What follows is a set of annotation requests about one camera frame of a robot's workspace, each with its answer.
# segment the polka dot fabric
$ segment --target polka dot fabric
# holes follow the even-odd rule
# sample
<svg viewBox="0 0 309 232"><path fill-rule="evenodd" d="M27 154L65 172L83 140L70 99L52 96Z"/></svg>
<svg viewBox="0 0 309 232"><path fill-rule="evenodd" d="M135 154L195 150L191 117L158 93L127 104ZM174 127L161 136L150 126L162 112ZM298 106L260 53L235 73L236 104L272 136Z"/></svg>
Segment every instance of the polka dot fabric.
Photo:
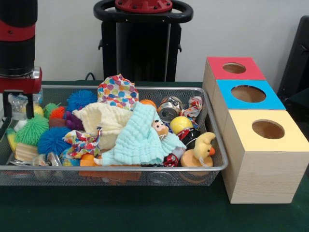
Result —
<svg viewBox="0 0 309 232"><path fill-rule="evenodd" d="M106 78L98 86L98 102L130 110L138 101L139 93L134 83L125 79L121 74Z"/></svg>

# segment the metal basket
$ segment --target metal basket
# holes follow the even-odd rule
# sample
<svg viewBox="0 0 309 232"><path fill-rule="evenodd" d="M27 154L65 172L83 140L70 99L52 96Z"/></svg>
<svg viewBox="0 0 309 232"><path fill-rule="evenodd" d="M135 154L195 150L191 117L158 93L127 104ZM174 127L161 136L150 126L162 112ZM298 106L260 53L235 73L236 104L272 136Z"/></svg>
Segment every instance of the metal basket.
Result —
<svg viewBox="0 0 309 232"><path fill-rule="evenodd" d="M66 104L71 93L79 89L97 92L96 86L43 86L43 104L53 102ZM228 165L221 135L219 133L208 95L201 88L191 87L138 87L140 99L151 99L157 105L167 96L176 96L187 107L189 98L200 96L203 110L197 118L201 132L216 134L212 156L213 167L34 167L7 165L12 155L8 140L0 143L0 186L209 186L218 172Z"/></svg>

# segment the white cloth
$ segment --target white cloth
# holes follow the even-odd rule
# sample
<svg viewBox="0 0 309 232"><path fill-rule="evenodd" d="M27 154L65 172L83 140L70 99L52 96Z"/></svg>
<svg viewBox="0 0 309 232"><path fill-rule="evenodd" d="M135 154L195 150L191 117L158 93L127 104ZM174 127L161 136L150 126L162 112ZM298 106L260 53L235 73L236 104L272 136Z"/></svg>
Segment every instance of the white cloth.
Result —
<svg viewBox="0 0 309 232"><path fill-rule="evenodd" d="M81 110L74 110L73 114L82 122L86 132L96 132L98 127L102 128L100 149L112 149L120 131L132 116L129 110L110 106L100 102L87 105Z"/></svg>

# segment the wooden shape sorter box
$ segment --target wooden shape sorter box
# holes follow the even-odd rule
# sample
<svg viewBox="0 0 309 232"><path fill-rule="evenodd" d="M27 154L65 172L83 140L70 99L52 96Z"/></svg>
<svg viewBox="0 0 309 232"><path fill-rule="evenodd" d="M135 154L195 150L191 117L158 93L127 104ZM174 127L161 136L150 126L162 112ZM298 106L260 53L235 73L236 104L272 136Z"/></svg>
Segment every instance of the wooden shape sorter box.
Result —
<svg viewBox="0 0 309 232"><path fill-rule="evenodd" d="M309 143L284 110L228 110L223 178L231 203L290 203L309 163Z"/></svg>
<svg viewBox="0 0 309 232"><path fill-rule="evenodd" d="M265 77L251 57L208 57L203 89L212 102L216 80L262 80Z"/></svg>
<svg viewBox="0 0 309 232"><path fill-rule="evenodd" d="M228 109L285 110L267 81L218 80L212 107L221 135Z"/></svg>

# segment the purple toy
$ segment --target purple toy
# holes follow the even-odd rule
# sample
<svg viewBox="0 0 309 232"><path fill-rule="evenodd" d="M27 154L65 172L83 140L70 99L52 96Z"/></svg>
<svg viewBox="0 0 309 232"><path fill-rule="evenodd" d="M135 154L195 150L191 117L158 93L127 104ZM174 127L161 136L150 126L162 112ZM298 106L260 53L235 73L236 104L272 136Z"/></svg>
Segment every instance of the purple toy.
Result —
<svg viewBox="0 0 309 232"><path fill-rule="evenodd" d="M84 131L82 121L73 115L70 111L66 112L66 126L70 130Z"/></svg>

